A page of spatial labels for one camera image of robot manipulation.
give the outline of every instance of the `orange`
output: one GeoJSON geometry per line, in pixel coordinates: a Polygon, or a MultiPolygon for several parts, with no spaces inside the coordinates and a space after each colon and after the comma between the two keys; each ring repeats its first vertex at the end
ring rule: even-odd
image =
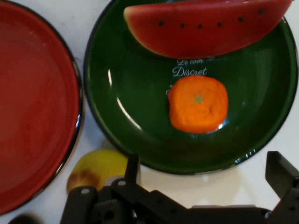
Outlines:
{"type": "Polygon", "coordinates": [[[201,134],[216,130],[228,113],[225,86],[214,78],[187,76],[168,93],[171,124],[178,130],[201,134]]]}

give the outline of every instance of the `red plate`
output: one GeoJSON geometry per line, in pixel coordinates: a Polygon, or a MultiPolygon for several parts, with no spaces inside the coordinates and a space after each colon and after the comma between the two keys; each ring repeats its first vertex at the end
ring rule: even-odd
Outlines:
{"type": "Polygon", "coordinates": [[[61,169],[81,122],[75,62],[40,16],[0,1],[0,214],[40,192],[61,169]]]}

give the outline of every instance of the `watermelon slice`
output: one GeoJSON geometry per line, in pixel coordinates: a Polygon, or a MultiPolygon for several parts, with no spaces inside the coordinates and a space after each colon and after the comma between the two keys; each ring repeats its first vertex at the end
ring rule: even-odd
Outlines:
{"type": "Polygon", "coordinates": [[[263,38],[292,0],[192,0],[129,6],[124,18],[135,39],[171,58],[217,56],[263,38]]]}

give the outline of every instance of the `screw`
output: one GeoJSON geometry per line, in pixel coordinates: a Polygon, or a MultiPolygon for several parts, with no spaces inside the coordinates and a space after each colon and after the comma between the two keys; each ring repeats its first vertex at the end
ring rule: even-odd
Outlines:
{"type": "Polygon", "coordinates": [[[90,192],[90,190],[88,188],[84,188],[81,190],[81,194],[86,195],[90,192]]]}
{"type": "Polygon", "coordinates": [[[125,181],[119,181],[117,184],[118,184],[118,186],[125,186],[126,182],[125,181]]]}

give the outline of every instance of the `plate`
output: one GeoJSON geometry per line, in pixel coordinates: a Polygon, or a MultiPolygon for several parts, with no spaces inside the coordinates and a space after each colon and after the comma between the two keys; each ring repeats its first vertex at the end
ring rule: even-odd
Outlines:
{"type": "Polygon", "coordinates": [[[54,28],[36,13],[0,1],[0,214],[40,193],[78,135],[78,69],[54,28]]]}
{"type": "Polygon", "coordinates": [[[103,132],[123,153],[173,174],[222,170],[256,154],[284,123],[297,89],[296,46],[286,20],[246,48],[184,61],[155,55],[133,38],[123,10],[144,2],[110,2],[89,40],[85,91],[103,132]],[[167,93],[190,74],[216,78],[228,91],[227,118],[214,132],[184,133],[170,123],[167,93]]]}

